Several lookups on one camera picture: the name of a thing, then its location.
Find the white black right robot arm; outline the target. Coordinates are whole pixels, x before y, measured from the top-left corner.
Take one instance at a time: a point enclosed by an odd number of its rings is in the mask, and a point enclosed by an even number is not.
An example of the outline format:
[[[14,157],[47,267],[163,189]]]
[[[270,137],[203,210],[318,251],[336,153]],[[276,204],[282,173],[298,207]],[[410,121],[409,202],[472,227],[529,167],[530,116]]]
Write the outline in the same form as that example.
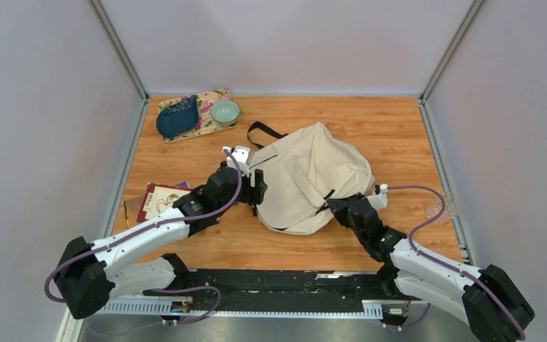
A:
[[[361,193],[327,199],[325,208],[382,263],[377,287],[384,297],[422,299],[464,322],[479,341],[525,339],[535,311],[502,268],[481,269],[428,250],[384,224]]]

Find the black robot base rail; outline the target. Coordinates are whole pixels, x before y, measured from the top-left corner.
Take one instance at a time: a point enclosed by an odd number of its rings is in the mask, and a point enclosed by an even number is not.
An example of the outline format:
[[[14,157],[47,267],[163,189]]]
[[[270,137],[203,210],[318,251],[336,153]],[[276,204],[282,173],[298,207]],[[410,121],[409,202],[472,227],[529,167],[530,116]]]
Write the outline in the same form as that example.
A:
[[[374,271],[290,271],[195,269],[173,289],[190,294],[191,310],[211,308],[221,291],[217,311],[344,314],[362,311],[364,302],[407,310],[411,299]]]

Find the cream canvas backpack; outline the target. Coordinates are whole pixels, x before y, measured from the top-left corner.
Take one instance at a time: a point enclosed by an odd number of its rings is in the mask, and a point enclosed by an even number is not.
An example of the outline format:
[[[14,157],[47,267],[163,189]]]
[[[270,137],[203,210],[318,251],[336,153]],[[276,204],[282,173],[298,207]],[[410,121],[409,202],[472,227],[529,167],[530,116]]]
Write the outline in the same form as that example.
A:
[[[275,138],[260,144],[249,163],[264,174],[267,189],[256,216],[272,231],[313,234],[333,219],[329,199],[364,193],[375,181],[368,160],[323,123],[282,134],[256,121],[249,127],[254,130]]]

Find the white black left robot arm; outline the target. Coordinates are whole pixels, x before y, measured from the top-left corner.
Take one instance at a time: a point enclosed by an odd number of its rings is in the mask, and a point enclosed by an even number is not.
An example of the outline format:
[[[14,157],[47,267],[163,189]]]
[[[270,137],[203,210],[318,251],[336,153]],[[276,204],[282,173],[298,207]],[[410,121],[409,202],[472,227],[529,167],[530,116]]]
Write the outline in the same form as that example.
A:
[[[109,300],[132,292],[165,289],[179,296],[188,289],[189,276],[176,255],[165,254],[143,264],[137,259],[218,224],[238,202],[256,207],[266,190],[262,170],[245,175],[221,165],[206,184],[181,196],[156,217],[94,242],[84,237],[69,241],[46,280],[46,295],[64,303],[75,319],[92,316]]]

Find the red white cover book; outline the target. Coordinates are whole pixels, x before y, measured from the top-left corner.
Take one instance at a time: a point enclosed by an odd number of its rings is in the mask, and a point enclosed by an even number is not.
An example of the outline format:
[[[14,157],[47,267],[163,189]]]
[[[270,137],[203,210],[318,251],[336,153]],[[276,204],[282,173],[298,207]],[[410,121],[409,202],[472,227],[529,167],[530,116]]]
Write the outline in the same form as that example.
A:
[[[162,214],[176,200],[190,192],[191,189],[187,187],[149,183],[137,213],[137,222],[141,223]]]

